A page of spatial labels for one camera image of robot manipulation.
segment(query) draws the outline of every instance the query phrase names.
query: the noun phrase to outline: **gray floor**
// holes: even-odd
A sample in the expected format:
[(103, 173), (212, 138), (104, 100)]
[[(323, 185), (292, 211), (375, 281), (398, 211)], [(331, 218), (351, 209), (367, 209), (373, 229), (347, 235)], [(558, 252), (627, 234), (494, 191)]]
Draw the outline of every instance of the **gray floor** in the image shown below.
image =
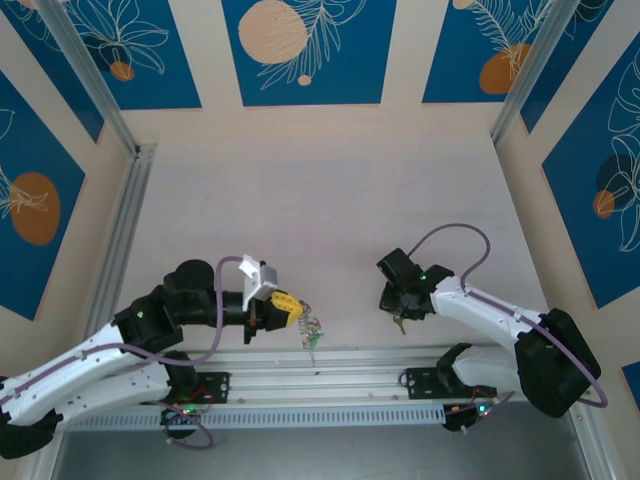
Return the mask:
[(589, 478), (573, 427), (512, 404), (468, 436), (441, 426), (233, 430), (207, 452), (160, 433), (72, 433), (57, 480)]

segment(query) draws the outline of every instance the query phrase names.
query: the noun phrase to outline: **white plastic casing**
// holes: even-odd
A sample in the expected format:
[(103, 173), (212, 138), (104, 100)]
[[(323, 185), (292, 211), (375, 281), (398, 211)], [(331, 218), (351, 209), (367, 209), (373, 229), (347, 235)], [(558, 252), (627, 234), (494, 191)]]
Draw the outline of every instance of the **white plastic casing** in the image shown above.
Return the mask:
[(531, 327), (519, 322), (517, 318), (524, 315), (534, 322), (540, 322), (540, 313), (508, 304), (504, 300), (467, 285), (467, 292), (469, 291), (513, 310), (515, 316), (508, 315), (467, 295), (463, 292), (458, 277), (447, 277), (441, 281), (436, 291), (431, 294), (431, 303), (436, 313), (451, 317), (482, 332), (515, 355), (514, 345), (518, 341), (518, 335), (531, 331)]
[[(0, 396), (11, 394), (23, 383), (62, 360), (73, 356), (81, 357), (82, 351), (107, 343), (123, 343), (118, 327), (107, 324), (80, 345), (75, 346), (41, 367), (18, 377), (6, 379), (3, 382), (4, 388), (0, 390)], [(143, 359), (140, 357), (127, 352), (123, 353), (115, 348), (89, 355), (84, 359), (79, 358), (43, 378), (19, 394), (19, 396), (14, 396), (2, 406), (2, 412), (11, 415), (9, 423), (12, 425), (32, 425), (44, 417), (52, 408), (55, 408), (74, 390), (142, 361)]]
[(242, 256), (242, 262), (238, 266), (245, 274), (244, 291), (242, 295), (242, 311), (249, 310), (249, 302), (255, 298), (257, 300), (267, 300), (269, 296), (278, 288), (278, 279), (275, 269), (260, 265), (249, 255)]
[(171, 391), (168, 381), (166, 367), (154, 362), (76, 390), (56, 406), (63, 416), (56, 431), (109, 410), (162, 400)]
[(516, 357), (504, 348), (469, 347), (456, 357), (453, 371), (470, 387), (486, 385), (521, 392)]

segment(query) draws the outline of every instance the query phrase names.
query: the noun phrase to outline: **orange circle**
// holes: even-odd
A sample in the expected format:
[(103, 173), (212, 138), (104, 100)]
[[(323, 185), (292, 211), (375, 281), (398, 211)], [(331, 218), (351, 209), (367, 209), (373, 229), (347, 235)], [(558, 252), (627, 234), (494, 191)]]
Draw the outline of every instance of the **orange circle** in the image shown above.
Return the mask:
[(129, 64), (124, 62), (113, 62), (109, 70), (111, 71), (111, 75), (123, 82), (133, 80), (133, 77), (136, 76), (133, 68), (131, 68)]
[(23, 240), (46, 245), (58, 231), (60, 197), (51, 180), (40, 173), (24, 173), (15, 179), (9, 197), (13, 227)]
[(499, 95), (511, 90), (516, 74), (520, 71), (530, 49), (531, 45), (528, 43), (519, 43), (508, 51), (496, 53), (491, 57), (480, 73), (482, 91)]
[(593, 199), (593, 210), (600, 218), (609, 218), (616, 208), (616, 199), (613, 193), (600, 190)]
[(311, 85), (311, 77), (309, 75), (300, 75), (298, 77), (298, 83), (302, 87), (307, 87), (307, 86)]

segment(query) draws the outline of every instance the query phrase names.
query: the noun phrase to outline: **key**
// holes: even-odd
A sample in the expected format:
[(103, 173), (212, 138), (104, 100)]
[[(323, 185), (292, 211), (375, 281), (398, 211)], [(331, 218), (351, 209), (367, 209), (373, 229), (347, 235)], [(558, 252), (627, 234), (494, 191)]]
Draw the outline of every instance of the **key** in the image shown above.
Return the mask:
[(402, 332), (403, 335), (407, 334), (407, 332), (404, 331), (404, 325), (402, 324), (402, 322), (404, 322), (404, 318), (402, 318), (399, 315), (395, 315), (393, 317), (393, 322), (400, 327), (400, 331)]

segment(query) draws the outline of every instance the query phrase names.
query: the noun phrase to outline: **bracket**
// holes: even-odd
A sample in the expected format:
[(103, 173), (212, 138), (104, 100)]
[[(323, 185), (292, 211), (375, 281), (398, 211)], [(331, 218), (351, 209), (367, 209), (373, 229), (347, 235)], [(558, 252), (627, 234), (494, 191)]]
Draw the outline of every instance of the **bracket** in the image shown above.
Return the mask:
[(198, 389), (200, 393), (185, 402), (189, 405), (217, 405), (227, 403), (229, 395), (228, 372), (198, 372)]
[[(406, 387), (410, 400), (439, 400), (448, 398), (473, 398), (474, 387), (462, 383), (445, 386), (438, 376), (438, 368), (407, 368), (400, 376), (400, 384)], [(475, 398), (492, 398), (495, 388), (482, 387), (476, 391)]]

